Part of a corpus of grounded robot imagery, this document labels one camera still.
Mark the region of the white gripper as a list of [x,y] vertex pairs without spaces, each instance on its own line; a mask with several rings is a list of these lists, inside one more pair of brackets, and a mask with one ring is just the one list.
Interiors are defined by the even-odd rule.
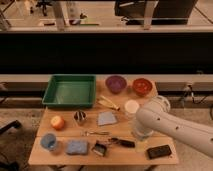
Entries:
[[138,139],[136,141],[135,150],[138,153],[145,152],[148,146],[148,141],[144,140],[153,135],[153,130],[143,126],[136,118],[132,120],[131,123],[132,135]]

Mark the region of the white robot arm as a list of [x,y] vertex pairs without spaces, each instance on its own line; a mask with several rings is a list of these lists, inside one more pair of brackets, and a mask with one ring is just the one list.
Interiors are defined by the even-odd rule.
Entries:
[[151,98],[137,110],[132,134],[143,140],[158,131],[213,158],[213,127],[173,116],[170,109],[170,102],[164,96]]

